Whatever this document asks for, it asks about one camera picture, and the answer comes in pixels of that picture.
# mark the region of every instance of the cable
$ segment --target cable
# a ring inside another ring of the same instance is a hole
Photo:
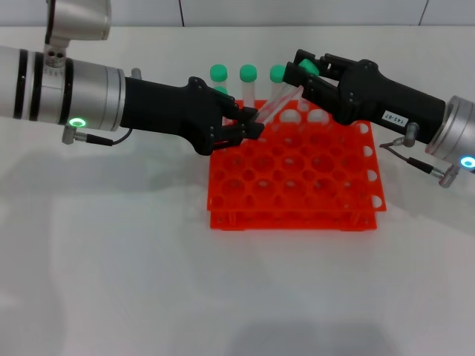
[[[118,145],[118,144],[124,142],[126,139],[129,138],[129,136],[132,134],[132,131],[133,131],[133,130],[134,130],[133,128],[130,128],[130,129],[128,130],[128,133],[126,133],[123,138],[118,139],[117,141],[112,142],[112,145],[115,146],[115,145]]]
[[[86,140],[85,141],[86,141],[86,143],[92,143],[93,145],[101,145],[101,146],[110,146],[111,147],[111,146],[118,145],[118,144],[124,142],[126,139],[128,139],[129,136],[132,134],[133,130],[134,130],[133,128],[130,128],[128,130],[128,133],[126,133],[123,138],[118,139],[117,141],[113,141],[111,139],[106,139],[105,137],[90,135],[90,134],[86,135]]]
[[[401,154],[397,153],[396,151],[394,151],[391,147],[394,146],[394,144],[392,142],[390,143],[383,143],[382,145],[379,145],[380,148],[383,148],[385,149],[386,151],[389,151],[391,152],[394,156],[402,159],[403,161],[407,162],[407,158],[402,156]]]
[[[394,156],[398,157],[399,159],[402,159],[406,163],[412,165],[413,167],[419,169],[420,171],[423,171],[427,174],[432,174],[435,177],[440,177],[440,175],[444,172],[440,171],[439,169],[435,168],[433,165],[429,165],[426,162],[419,161],[418,159],[415,159],[413,157],[406,158],[399,154],[398,152],[394,151],[391,147],[394,146],[393,142],[389,143],[383,143],[382,145],[379,145],[380,148],[385,149],[386,151],[391,152]]]

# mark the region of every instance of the test tube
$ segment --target test tube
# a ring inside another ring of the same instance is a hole
[[[304,59],[299,65],[312,76],[317,77],[319,75],[318,68],[309,59]],[[278,92],[272,95],[272,98],[259,109],[255,115],[255,121],[265,125],[271,122],[274,115],[282,110],[290,100],[294,99],[297,95],[299,97],[302,96],[303,90],[304,87],[296,88],[283,82]]]
[[[226,88],[228,69],[225,65],[213,65],[209,70],[209,75],[213,81],[213,87]]]
[[[216,87],[215,90],[228,95],[228,90],[225,87]],[[227,123],[228,123],[228,119],[223,116],[223,126],[226,125]]]
[[[253,65],[243,65],[239,77],[243,82],[244,106],[255,108],[255,80],[258,78],[258,70]]]
[[[299,66],[304,68],[308,73],[313,74],[314,76],[318,76],[320,74],[318,72],[318,68],[309,59],[304,59],[299,64]],[[308,102],[308,100],[302,98],[302,95],[299,95],[298,97],[297,110],[304,112],[310,110],[310,103]]]
[[[272,82],[272,94],[273,97],[282,87],[284,81],[285,67],[283,65],[275,65],[270,68],[270,80]]]

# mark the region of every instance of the green test tube cap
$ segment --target green test tube cap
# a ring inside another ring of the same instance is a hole
[[[273,83],[279,84],[284,81],[285,67],[283,65],[275,65],[270,68],[270,80]]]
[[[228,95],[228,90],[225,87],[216,87],[215,90]]]
[[[320,75],[318,68],[309,59],[304,59],[298,66],[302,67],[304,70],[310,74],[313,74],[314,76]]]
[[[228,68],[225,65],[213,65],[209,71],[213,82],[221,83],[228,79]]]
[[[252,83],[258,78],[258,70],[253,65],[243,65],[239,72],[240,80],[245,83]]]

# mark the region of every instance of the robotic arm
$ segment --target robotic arm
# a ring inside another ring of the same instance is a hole
[[[339,81],[331,85],[301,66],[311,61],[320,76]],[[350,125],[356,120],[374,122],[404,137],[380,147],[390,151],[414,167],[439,178],[448,188],[460,168],[475,170],[475,104],[454,96],[447,104],[420,91],[385,78],[375,62],[354,62],[327,54],[320,59],[299,50],[290,62],[284,81],[303,86],[303,97],[333,115],[333,119]],[[443,159],[452,166],[442,172],[412,157],[405,158],[391,147],[413,147],[415,141],[427,145],[426,153]]]
[[[119,126],[181,136],[197,153],[257,139],[256,110],[191,77],[183,88],[143,81],[123,70],[69,59],[71,40],[105,40],[110,0],[48,0],[43,53],[0,47],[0,116],[65,126],[63,142],[115,145],[79,128],[115,131]],[[223,117],[234,120],[222,125]]]

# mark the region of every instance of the green led ring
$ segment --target green led ring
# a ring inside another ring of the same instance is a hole
[[[73,126],[74,128],[83,128],[86,126],[86,121],[76,117],[74,119],[69,120],[69,125]]]

